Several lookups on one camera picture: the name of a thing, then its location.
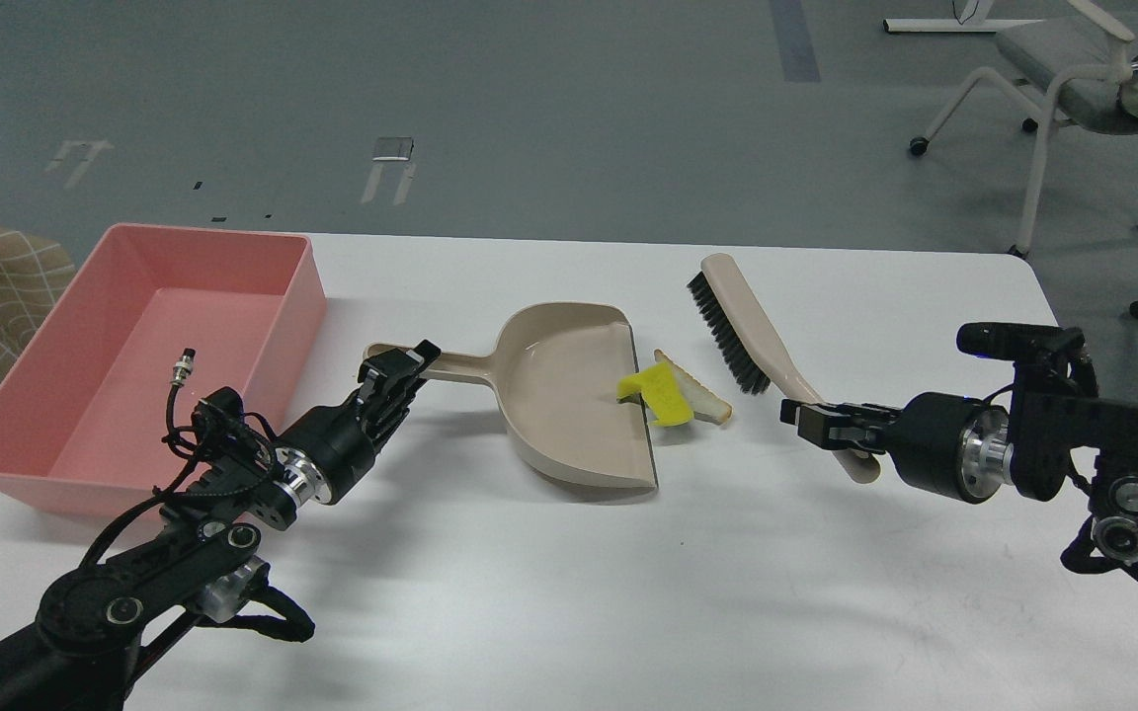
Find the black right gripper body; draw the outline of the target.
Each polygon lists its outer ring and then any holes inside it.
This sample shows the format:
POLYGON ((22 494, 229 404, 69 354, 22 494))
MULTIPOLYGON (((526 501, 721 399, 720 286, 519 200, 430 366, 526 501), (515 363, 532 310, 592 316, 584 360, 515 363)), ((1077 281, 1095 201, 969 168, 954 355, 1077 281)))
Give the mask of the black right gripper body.
POLYGON ((868 444, 913 489, 981 504, 1009 485, 1008 421, 1007 410, 984 400, 922 392, 872 425, 868 444))

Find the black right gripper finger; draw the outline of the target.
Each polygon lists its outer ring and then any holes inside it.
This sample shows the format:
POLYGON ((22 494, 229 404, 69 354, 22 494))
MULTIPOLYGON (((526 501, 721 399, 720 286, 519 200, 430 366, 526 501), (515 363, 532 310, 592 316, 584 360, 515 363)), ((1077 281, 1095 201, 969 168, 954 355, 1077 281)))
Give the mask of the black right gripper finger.
POLYGON ((897 422, 902 410, 887 408, 877 404, 853 404, 853 402, 800 402, 784 399, 780 405, 780 419, 800 431, 867 431, 897 422))
POLYGON ((795 419, 795 431, 805 441, 825 450, 849 450, 857 456, 876 454, 869 441, 869 432, 853 419, 841 416, 800 415, 795 419))

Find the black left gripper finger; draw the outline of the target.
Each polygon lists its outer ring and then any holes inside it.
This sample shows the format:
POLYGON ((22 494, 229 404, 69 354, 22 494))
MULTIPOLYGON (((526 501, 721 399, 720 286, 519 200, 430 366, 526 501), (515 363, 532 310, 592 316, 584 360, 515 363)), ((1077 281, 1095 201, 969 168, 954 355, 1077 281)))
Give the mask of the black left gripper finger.
POLYGON ((409 415, 412 400, 412 357, 379 353, 363 361, 357 395, 357 420, 366 435, 393 435, 409 415))
POLYGON ((424 385, 424 370, 440 356, 437 344, 421 341, 411 350, 376 356, 376 445, 385 445, 409 415, 412 400, 424 385))

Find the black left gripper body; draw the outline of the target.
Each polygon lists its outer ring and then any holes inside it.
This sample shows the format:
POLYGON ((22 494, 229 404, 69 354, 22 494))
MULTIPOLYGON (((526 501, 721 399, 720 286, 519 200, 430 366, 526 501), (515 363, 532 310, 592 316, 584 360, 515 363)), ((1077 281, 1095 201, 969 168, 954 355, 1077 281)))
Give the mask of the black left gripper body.
POLYGON ((299 450, 321 476, 316 501, 336 505, 373 468, 384 439, 361 400, 316 406, 277 436, 277 446, 299 450))

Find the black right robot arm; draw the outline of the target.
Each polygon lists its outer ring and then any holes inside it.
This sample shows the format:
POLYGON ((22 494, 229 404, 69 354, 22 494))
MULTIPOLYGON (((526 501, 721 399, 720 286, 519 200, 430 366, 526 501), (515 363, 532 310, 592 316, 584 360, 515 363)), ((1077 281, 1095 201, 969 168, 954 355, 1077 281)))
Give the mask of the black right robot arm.
POLYGON ((921 392, 904 408, 782 400, 783 423, 817 448, 887 455, 913 489, 981 504, 1011 486, 1047 503, 1072 483, 1088 516, 1061 555, 1077 574, 1138 582, 1138 404, 1103 399, 1078 328, 976 321, 957 349, 1011 361, 1008 408, 993 397, 921 392))

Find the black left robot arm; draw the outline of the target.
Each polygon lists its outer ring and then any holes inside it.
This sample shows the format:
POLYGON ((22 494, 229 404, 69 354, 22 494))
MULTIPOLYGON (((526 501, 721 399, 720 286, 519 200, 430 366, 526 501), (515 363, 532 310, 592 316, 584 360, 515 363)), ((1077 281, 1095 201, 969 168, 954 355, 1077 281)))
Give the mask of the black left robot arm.
POLYGON ((405 422, 440 355, 428 341, 374 353, 347 399, 275 435, 230 388, 178 425, 178 391, 193 365, 185 350, 164 436, 184 468, 105 526, 79 567, 46 589, 35 620, 0 640, 0 710, 122 710, 196 627, 308 640, 312 618, 270 584, 263 530, 287 529, 308 503, 343 501, 405 422))

